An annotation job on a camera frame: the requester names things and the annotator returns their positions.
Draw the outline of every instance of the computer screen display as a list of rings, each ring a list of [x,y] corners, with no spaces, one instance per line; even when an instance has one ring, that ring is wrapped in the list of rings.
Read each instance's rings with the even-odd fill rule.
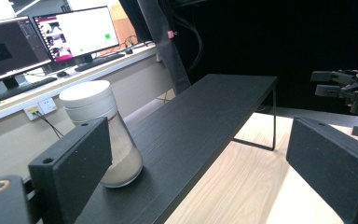
[[[0,81],[50,63],[28,17],[0,21]]]
[[[33,17],[54,62],[118,46],[107,7]]]

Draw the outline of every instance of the black backdrop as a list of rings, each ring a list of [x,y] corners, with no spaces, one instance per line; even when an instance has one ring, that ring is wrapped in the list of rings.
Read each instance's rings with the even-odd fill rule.
[[[358,0],[208,0],[174,13],[203,40],[202,60],[188,73],[192,83],[209,73],[277,76],[278,106],[349,114],[343,100],[314,95],[310,74],[358,69]],[[174,29],[188,66],[197,39],[182,26]]]

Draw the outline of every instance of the white desk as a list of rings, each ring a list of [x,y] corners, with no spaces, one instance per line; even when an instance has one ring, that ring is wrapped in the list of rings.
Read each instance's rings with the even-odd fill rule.
[[[25,92],[23,94],[17,95],[1,102],[0,119],[20,110],[23,110],[23,108],[37,104],[48,98],[57,96],[58,94],[60,94],[61,91],[70,86],[81,82],[91,81],[94,79],[105,77],[111,73],[131,66],[134,63],[138,63],[141,60],[144,60],[156,54],[157,50],[155,48],[155,45],[150,44],[149,47],[135,49],[134,53],[131,55],[126,55],[123,58],[117,59],[110,63],[93,67],[84,72],[76,72],[74,68],[69,69],[67,72],[71,75],[70,77],[60,78],[57,81],[45,85],[44,87]]]
[[[111,63],[94,67],[5,100],[0,104],[0,175],[29,175],[26,165],[58,140],[42,119],[30,121],[23,108],[53,98],[58,109],[46,117],[61,133],[75,125],[62,107],[58,94],[65,88],[93,79],[111,83],[123,118],[172,88],[171,76],[163,62],[157,62],[155,47],[138,49]]]

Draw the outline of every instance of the cable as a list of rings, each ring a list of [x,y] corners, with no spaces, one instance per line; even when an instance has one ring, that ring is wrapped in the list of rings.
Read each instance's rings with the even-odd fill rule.
[[[150,43],[153,43],[153,41],[143,41],[141,38],[139,38],[137,35],[130,35],[128,36],[123,43],[119,44],[117,47],[118,49],[115,50],[117,47],[115,48],[111,48],[108,52],[106,52],[103,55],[100,55],[96,58],[101,58],[101,57],[106,57],[110,54],[115,54],[115,53],[122,53],[124,52],[127,48],[131,48],[131,49],[138,49],[144,46],[148,46]]]
[[[157,98],[157,99],[163,101],[164,104],[166,104],[168,101],[170,101],[170,100],[167,100],[167,96],[168,96],[168,92],[166,91],[166,92],[165,92],[164,99],[161,99],[161,98]]]
[[[186,21],[184,18],[178,16],[176,13],[173,13],[173,17],[175,18],[175,21],[179,24],[182,25],[183,27],[189,29],[190,31],[192,31],[194,33],[194,35],[196,36],[196,38],[199,41],[199,52],[196,56],[196,58],[194,59],[193,63],[188,67],[188,72],[191,73],[195,67],[200,63],[200,60],[202,58],[202,54],[203,54],[203,43],[202,43],[202,39],[200,37],[199,32],[197,31],[196,27],[194,25],[192,25],[190,22]]]
[[[58,131],[58,129],[56,129],[56,127],[54,127],[54,125],[52,125],[46,118],[45,116],[43,116],[38,110],[36,110],[33,115],[37,115],[40,119],[42,119],[44,122],[46,122],[48,125],[50,125],[50,127],[53,129],[53,131],[56,133],[58,138],[62,138],[63,134],[60,133],[60,131]]]
[[[172,3],[172,7],[173,8],[178,8],[178,7],[187,7],[187,6],[191,6],[191,5],[195,5],[197,3],[200,2],[205,2],[206,0],[185,0],[185,1],[179,1],[177,3]]]
[[[71,66],[65,67],[64,69],[61,69],[59,71],[48,73],[48,74],[45,74],[45,73],[24,73],[21,76],[23,76],[23,77],[26,77],[26,76],[30,76],[30,77],[52,77],[52,76],[55,76],[55,75],[59,74],[60,72],[65,72],[66,70],[69,70],[69,69],[71,69],[73,67],[75,67],[75,66],[71,65]]]

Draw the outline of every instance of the desk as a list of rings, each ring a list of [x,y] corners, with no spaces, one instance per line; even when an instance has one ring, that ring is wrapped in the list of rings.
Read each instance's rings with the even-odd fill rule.
[[[271,121],[254,113],[236,137],[269,144]],[[286,161],[292,121],[277,117],[273,152],[228,144],[166,223],[342,223]],[[351,128],[333,127],[351,134]]]
[[[99,185],[76,223],[165,221],[276,83],[208,75],[130,128],[143,171],[125,188]]]
[[[9,116],[11,114],[14,114],[18,111],[21,111],[24,108],[27,108],[31,105],[37,104],[43,100],[55,97],[58,94],[60,94],[61,91],[65,90],[68,87],[71,87],[81,82],[92,81],[94,79],[106,77],[111,73],[115,73],[126,67],[131,67],[133,64],[141,62],[142,60],[145,60],[148,57],[156,54],[157,54],[156,47],[154,46],[154,44],[150,44],[150,46],[148,47],[135,49],[134,53],[131,55],[126,55],[123,58],[119,58],[112,62],[93,67],[84,72],[76,72],[75,68],[71,68],[67,70],[67,72],[71,75],[69,77],[59,78],[58,80],[51,82],[45,85],[44,87],[27,91],[23,94],[11,97],[3,102],[0,102],[0,119]],[[139,88],[138,87],[139,84],[137,82],[132,83],[132,85],[137,89]]]
[[[75,125],[62,107],[58,94],[66,87],[92,79],[108,80],[123,118],[172,88],[163,62],[157,62],[155,47],[143,49],[117,61],[83,73],[60,78],[46,87],[26,92],[0,105],[0,175],[29,176],[27,164],[58,140],[42,119],[30,121],[23,108],[53,98],[57,110],[46,115],[61,133]]]

